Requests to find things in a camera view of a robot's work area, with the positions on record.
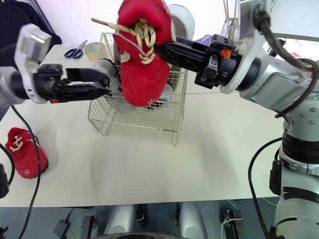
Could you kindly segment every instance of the white wire basket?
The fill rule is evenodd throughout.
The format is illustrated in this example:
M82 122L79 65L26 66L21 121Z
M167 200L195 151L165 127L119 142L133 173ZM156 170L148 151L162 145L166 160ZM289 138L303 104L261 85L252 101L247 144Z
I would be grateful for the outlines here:
M111 33L102 33L103 44L100 46L106 47L107 58L111 60L114 60L113 42ZM171 71L168 81L173 88L170 101L157 101L148 107L136 107L123 96L102 96L90 102L88 120L102 135L116 133L169 140L177 146L182 132L187 71Z
M243 44L243 40L240 39L240 26L239 24L236 24L236 26L233 28L233 30L230 30L227 23L227 20L224 22L223 29L221 31L221 36L233 39L234 45L236 47L240 47ZM238 22L237 18L229 18L230 23L232 22Z

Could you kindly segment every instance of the white shoelace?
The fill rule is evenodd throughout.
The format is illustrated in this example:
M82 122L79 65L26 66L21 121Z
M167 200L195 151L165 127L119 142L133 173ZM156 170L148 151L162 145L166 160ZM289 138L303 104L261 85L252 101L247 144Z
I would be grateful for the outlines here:
M147 65L153 61L153 59L156 56L154 53L156 32L154 28L151 25L149 25L144 18L140 18L139 21L135 23L134 30L127 26L123 26L119 24L113 24L113 23L107 23L107 24L110 28L114 30L124 31L135 36L140 49L142 49L143 47L143 40L144 40L146 46L149 47L150 50L146 53L147 56L143 56L142 54L139 53L139 57L141 58L142 64L144 65Z
M22 139L22 137L15 136L14 138L15 138L15 142L13 142L13 144L16 145L16 148L13 148L11 146L9 147L12 150L12 152L19 151L23 145L23 142L19 142Z
M11 149L12 152L19 151L22 148L22 146L23 146L23 142L19 142L20 140L22 140L22 136L18 137L18 135L16 135L14 138L15 138L15 142L13 142L13 144L16 145L16 148L13 148L12 146L9 147L9 149ZM38 145L38 147L40 147L37 138L35 139L35 142Z

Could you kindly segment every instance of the red shoe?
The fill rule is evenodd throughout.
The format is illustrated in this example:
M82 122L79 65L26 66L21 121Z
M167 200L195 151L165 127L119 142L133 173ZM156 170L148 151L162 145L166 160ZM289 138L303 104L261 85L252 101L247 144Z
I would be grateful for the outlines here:
M135 29L128 29L133 24ZM171 65L153 51L153 46L176 41L172 17L166 4L162 0L124 0L119 10L118 24L110 24L110 27L120 30L120 34L148 54L148 57L143 57L132 44L114 35L121 49L125 99L135 106L154 104L165 89ZM142 35L139 40L138 30Z
M48 167L48 160L37 138L36 144L38 146L42 173ZM16 127L10 129L5 148L13 157L15 169L22 178L34 178L38 175L35 147L28 130Z

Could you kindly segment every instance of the table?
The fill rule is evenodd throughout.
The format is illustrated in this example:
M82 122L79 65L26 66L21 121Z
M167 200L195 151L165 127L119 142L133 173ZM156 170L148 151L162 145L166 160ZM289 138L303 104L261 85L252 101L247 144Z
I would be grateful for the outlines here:
M64 59L67 49L54 46L44 63L91 67ZM183 133L177 147L167 142L111 134L102 136L87 120L89 102L37 105L25 101L16 108L28 121L45 151L49 167L41 176L35 207L76 207L251 198L247 170L253 154L281 136L282 119L248 102L238 93L224 95L195 86L189 74ZM25 127L9 109L0 121L0 142L11 127ZM279 144L256 160L253 183L258 197L273 196L269 171ZM0 153L7 175L10 163ZM36 179L17 173L0 206L27 207Z

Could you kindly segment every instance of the floor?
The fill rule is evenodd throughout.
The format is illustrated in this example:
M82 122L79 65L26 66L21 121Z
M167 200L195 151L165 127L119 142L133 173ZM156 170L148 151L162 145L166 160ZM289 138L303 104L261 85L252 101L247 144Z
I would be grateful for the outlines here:
M267 227L272 224L276 207L258 199ZM277 203L278 198L268 198L272 203ZM262 230L259 226L257 214L251 199L232 200L231 203L241 210L244 220L244 227L247 239L263 238ZM209 239L220 239L219 205L232 206L227 201L200 201L196 202L200 209ZM161 232L177 234L175 219L176 203L148 204L148 214L150 222L146 228L141 228L136 224L138 232ZM114 206L98 206L91 209L73 209L69 221L71 223L67 233L68 239L80 238L80 225L84 216L97 215L98 223L92 231L92 238L102 235L106 227L109 216ZM66 217L70 208L33 208L29 224L24 234L24 239L57 239L53 234L57 222ZM0 225L9 227L6 239L16 239L22 229L27 208L0 208Z

